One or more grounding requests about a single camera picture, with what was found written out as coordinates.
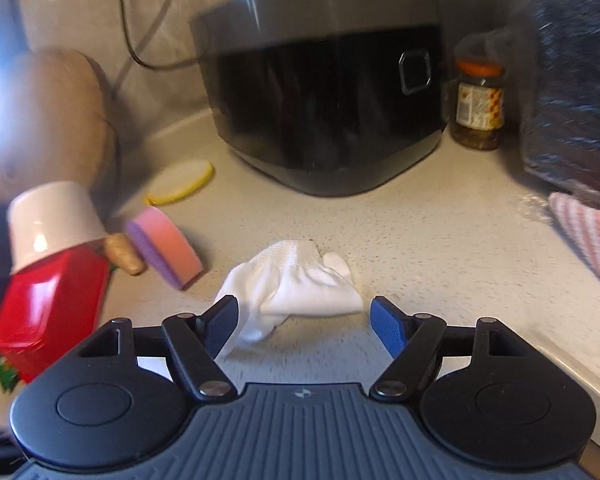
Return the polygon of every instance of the yellow rim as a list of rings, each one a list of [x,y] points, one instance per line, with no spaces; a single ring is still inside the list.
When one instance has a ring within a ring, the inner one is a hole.
[[[211,177],[214,176],[214,167],[211,163],[209,163],[209,167],[207,168],[204,175],[202,175],[199,179],[193,181],[189,186],[184,189],[177,191],[175,193],[171,193],[164,196],[154,196],[150,193],[144,197],[144,202],[147,205],[166,205],[173,204],[174,202],[179,202],[180,200],[184,200],[186,197],[195,193],[197,190],[204,187],[210,180]]]

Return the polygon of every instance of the appliance lid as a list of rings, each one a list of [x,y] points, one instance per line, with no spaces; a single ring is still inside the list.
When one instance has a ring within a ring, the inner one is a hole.
[[[199,56],[352,32],[437,25],[437,0],[229,0],[195,16]]]

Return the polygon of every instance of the jar label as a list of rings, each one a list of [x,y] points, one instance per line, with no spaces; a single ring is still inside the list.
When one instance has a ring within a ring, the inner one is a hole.
[[[460,83],[456,122],[472,130],[485,132],[503,127],[503,94],[502,88],[485,88]]]

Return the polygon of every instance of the beige wall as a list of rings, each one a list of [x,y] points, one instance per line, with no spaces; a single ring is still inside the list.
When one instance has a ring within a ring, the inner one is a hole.
[[[144,51],[151,62],[171,62],[194,53],[188,20],[197,10],[222,0],[174,0],[164,25]],[[150,26],[162,0],[128,0],[136,42]],[[442,0],[449,44],[464,33],[488,28],[486,0]],[[128,63],[123,44],[118,0],[19,0],[27,42],[32,49],[46,46],[76,48],[103,68],[115,83]],[[123,111],[121,138],[129,150],[146,136],[206,106],[196,67],[171,73],[152,73],[131,67],[120,89]]]

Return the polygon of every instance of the pink and purple sponge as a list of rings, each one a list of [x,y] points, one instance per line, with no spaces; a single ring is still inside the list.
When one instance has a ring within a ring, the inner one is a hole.
[[[171,219],[156,207],[149,207],[127,222],[126,233],[146,262],[175,288],[182,289],[203,267]]]

